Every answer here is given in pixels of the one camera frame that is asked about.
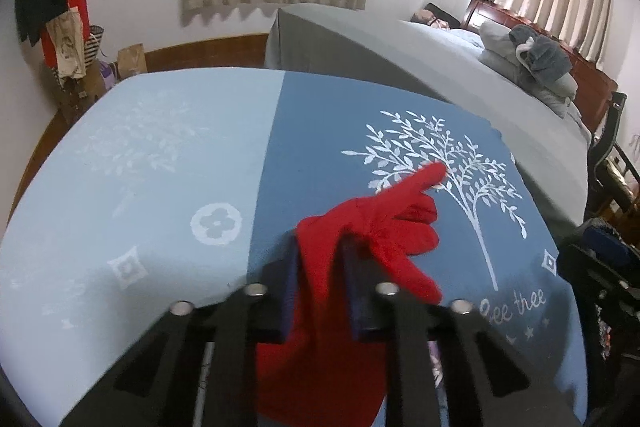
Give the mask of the blue tree-print tablecloth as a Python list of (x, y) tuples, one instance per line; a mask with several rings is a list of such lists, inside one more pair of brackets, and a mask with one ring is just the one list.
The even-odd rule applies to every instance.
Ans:
[(36, 174), (1, 244), (1, 364), (56, 426), (177, 300), (216, 303), (286, 233), (429, 159), (439, 246), (416, 259), (468, 299), (587, 415), (572, 288), (513, 147), (427, 96), (267, 69), (161, 72), (119, 83)]

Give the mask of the bed with grey sheet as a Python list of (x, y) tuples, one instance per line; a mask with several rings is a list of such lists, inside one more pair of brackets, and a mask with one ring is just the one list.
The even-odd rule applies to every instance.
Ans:
[(265, 65), (341, 76), (420, 93), (487, 119), (515, 156), (554, 239), (584, 221), (591, 133), (574, 113), (555, 115), (486, 64), (454, 30), (318, 4), (277, 10)]

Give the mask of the wooden headboard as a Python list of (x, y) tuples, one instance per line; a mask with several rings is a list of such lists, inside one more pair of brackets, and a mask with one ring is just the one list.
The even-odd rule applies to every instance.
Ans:
[(595, 62), (589, 62), (568, 44), (553, 37), (548, 31), (538, 25), (520, 17), (488, 0), (471, 0), (462, 18), (461, 27), (470, 31), (480, 32), (480, 25), (486, 20), (513, 28), (523, 24), (554, 40), (568, 55), (572, 63), (570, 75), (578, 84), (575, 104), (582, 113), (582, 121), (586, 127), (595, 132), (611, 105), (612, 93), (618, 89), (615, 80), (598, 69)]

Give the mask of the striped basket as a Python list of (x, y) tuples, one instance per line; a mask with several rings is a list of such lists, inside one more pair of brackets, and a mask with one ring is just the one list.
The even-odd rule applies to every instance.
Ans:
[(89, 37), (85, 41), (85, 65), (90, 67), (98, 56), (101, 42), (103, 39), (104, 28), (99, 25), (91, 25), (89, 31)]

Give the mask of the black bag beside bed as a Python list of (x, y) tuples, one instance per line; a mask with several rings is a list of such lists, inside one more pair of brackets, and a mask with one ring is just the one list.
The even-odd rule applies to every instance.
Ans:
[(433, 3), (427, 3), (423, 9), (417, 10), (410, 22), (440, 29), (459, 29), (461, 27), (460, 20), (439, 9)]

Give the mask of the dark grey blanket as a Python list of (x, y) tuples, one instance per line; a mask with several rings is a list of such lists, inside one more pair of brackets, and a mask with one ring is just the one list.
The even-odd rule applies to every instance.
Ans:
[(540, 83), (551, 87), (572, 69), (570, 58), (556, 41), (538, 34), (526, 25), (516, 25), (509, 32), (518, 61), (519, 82)]

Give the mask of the red glove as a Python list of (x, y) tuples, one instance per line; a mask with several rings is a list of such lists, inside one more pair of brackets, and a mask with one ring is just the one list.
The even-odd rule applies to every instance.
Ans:
[(427, 191), (445, 178), (431, 162), (378, 194), (342, 202), (296, 225), (300, 267), (292, 333), (282, 345), (257, 349), (256, 409), (285, 426), (369, 426), (386, 394), (386, 354), (363, 343), (352, 327), (354, 285), (344, 243), (372, 259), (387, 277), (422, 303), (442, 292), (412, 262), (439, 244), (434, 198)]

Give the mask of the red hanging bag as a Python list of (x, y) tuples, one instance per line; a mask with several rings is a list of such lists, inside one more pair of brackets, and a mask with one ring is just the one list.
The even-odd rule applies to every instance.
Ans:
[(90, 36), (87, 0), (66, 0), (67, 11), (40, 32), (44, 62), (62, 78), (85, 75), (85, 42)]

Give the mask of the black metal chair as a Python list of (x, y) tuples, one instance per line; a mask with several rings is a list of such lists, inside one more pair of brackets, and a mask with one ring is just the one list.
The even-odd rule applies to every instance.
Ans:
[(617, 144), (626, 101), (625, 93), (612, 94), (601, 133), (593, 137), (587, 155), (588, 199), (585, 219), (599, 216), (611, 207), (612, 202), (618, 210), (631, 210), (639, 196), (627, 180), (627, 176), (631, 176), (632, 181), (639, 183), (639, 171)]

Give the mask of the brown paper bag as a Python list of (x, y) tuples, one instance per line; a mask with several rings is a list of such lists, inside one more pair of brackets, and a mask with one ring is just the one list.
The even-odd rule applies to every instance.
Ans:
[(120, 80), (146, 74), (148, 68), (146, 67), (143, 44), (136, 43), (120, 49), (117, 53), (116, 66)]

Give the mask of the folded grey duvet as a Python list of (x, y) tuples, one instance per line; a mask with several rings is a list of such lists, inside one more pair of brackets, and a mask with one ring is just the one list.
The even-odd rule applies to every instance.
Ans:
[(570, 75), (572, 62), (556, 41), (518, 24), (513, 28), (492, 20), (480, 25), (484, 51), (478, 58), (525, 93), (564, 118), (577, 95)]

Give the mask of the beige tote bag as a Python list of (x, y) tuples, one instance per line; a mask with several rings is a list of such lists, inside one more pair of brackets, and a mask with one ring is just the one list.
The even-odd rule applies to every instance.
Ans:
[(74, 6), (46, 23), (51, 40), (58, 78), (80, 79), (85, 76), (85, 39), (79, 10)]

